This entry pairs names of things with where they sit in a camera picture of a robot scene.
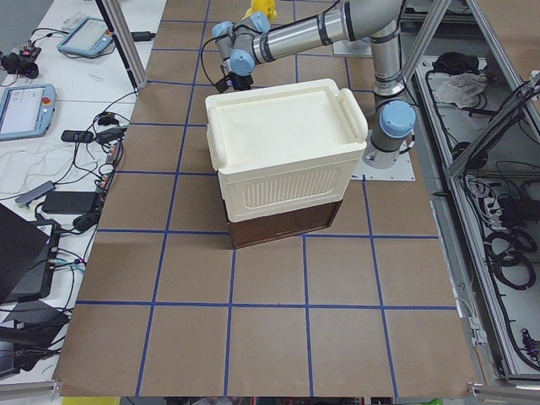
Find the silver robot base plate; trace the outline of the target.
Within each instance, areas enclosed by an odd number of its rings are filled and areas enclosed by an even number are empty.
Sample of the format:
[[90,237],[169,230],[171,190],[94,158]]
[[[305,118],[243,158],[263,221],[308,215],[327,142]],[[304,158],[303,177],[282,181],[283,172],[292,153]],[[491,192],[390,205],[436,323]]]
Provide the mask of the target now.
[[416,181],[410,153],[401,154],[397,161],[390,167],[378,169],[368,165],[363,159],[360,159],[356,165],[352,181]]

